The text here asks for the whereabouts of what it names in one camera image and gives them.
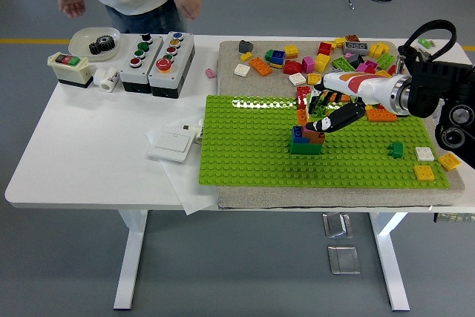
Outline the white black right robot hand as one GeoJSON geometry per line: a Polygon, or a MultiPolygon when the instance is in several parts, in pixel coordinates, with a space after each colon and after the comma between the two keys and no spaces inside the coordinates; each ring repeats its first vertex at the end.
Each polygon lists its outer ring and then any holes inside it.
{"type": "Polygon", "coordinates": [[[391,78],[361,72],[334,72],[324,75],[313,87],[308,104],[312,114],[322,95],[330,99],[334,93],[346,94],[356,100],[332,112],[316,122],[308,122],[305,128],[317,132],[334,132],[352,124],[365,115],[366,105],[383,105],[389,112],[408,115],[400,104],[402,85],[406,78],[397,75],[391,78]]]}

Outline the person's left hand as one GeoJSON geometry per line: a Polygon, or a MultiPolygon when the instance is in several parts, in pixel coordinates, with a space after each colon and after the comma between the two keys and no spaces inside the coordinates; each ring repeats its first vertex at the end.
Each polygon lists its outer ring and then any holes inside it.
{"type": "Polygon", "coordinates": [[[202,0],[174,0],[177,9],[190,20],[196,20],[201,11],[202,0]]]}

